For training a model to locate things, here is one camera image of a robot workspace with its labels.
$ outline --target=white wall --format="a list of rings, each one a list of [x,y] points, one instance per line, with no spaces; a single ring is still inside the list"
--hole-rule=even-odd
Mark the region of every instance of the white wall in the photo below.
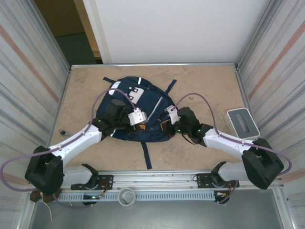
[[[104,63],[236,62],[269,0],[84,0]]]

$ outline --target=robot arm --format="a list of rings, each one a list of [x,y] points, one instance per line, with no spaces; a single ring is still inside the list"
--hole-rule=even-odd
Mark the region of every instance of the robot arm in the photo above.
[[[267,189],[283,170],[284,165],[278,156],[251,145],[270,148],[264,139],[244,140],[225,133],[217,133],[210,125],[201,124],[189,107],[179,111],[167,109],[171,118],[167,130],[171,134],[188,135],[195,144],[220,149],[240,159],[242,163],[230,164],[221,162],[213,169],[214,182],[230,180],[249,180],[258,188]]]
[[[51,149],[57,150],[50,154],[32,157],[25,173],[25,178],[46,195],[52,195],[60,187],[72,184],[88,184],[94,187],[97,183],[97,171],[87,164],[78,168],[64,167],[86,148],[99,143],[110,136],[116,129],[125,129],[128,133],[141,131],[140,123],[145,123],[146,114],[139,108],[129,112],[126,104],[112,100],[106,111],[93,119],[90,126],[86,125],[80,132],[65,141],[46,149],[39,146],[35,153]]]

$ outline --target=sandy floor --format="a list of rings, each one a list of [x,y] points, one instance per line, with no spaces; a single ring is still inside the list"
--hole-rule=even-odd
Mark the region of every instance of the sandy floor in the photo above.
[[[165,90],[172,79],[177,83],[169,95],[177,102],[190,92],[201,93],[211,104],[218,129],[229,133],[224,122],[227,110],[243,107],[243,100],[232,66],[124,66],[74,68],[63,102],[53,144],[62,141],[59,129],[74,134],[84,128],[91,116],[97,95],[109,88],[103,77],[119,79],[141,76]],[[180,107],[189,106],[200,122],[212,125],[212,116],[200,97],[190,96]],[[161,143],[148,143],[152,168],[158,170],[211,169],[220,161],[238,162],[222,151],[191,145],[181,136]],[[145,170],[143,150],[139,142],[128,142],[111,137],[91,146],[76,156],[69,166],[87,163],[97,170]]]

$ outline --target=navy backpack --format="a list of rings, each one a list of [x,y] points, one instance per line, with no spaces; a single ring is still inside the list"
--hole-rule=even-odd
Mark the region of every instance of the navy backpack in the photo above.
[[[103,80],[111,83],[110,88],[122,90],[129,96],[136,107],[139,107],[142,111],[146,112],[148,121],[145,123],[145,130],[134,134],[127,134],[125,130],[116,130],[111,137],[141,142],[147,169],[151,169],[152,165],[146,142],[164,142],[172,137],[161,129],[160,124],[169,119],[165,113],[165,109],[170,105],[174,105],[168,93],[176,83],[176,80],[171,82],[165,92],[151,82],[136,76],[127,76],[117,81],[104,77]],[[132,110],[131,104],[124,95],[118,91],[109,91],[104,96],[96,112],[97,116],[100,116],[105,111],[112,99],[122,100],[127,104],[128,108]]]

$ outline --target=backpack strap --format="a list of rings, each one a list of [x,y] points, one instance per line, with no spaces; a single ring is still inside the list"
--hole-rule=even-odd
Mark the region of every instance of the backpack strap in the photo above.
[[[144,158],[145,158],[145,162],[146,162],[146,167],[147,169],[152,169],[152,164],[151,164],[151,160],[149,158],[149,154],[148,154],[148,148],[147,148],[147,144],[145,142],[141,142],[143,151],[144,151]]]
[[[177,80],[173,80],[173,81],[171,82],[171,84],[168,85],[168,87],[167,87],[165,93],[168,94],[168,93],[170,92],[171,88],[174,86],[174,84],[175,84],[176,82],[177,82]]]
[[[104,81],[107,81],[107,82],[109,82],[109,83],[114,83],[114,82],[115,82],[115,80],[109,79],[109,78],[107,78],[107,77],[104,77],[103,80],[104,80]]]

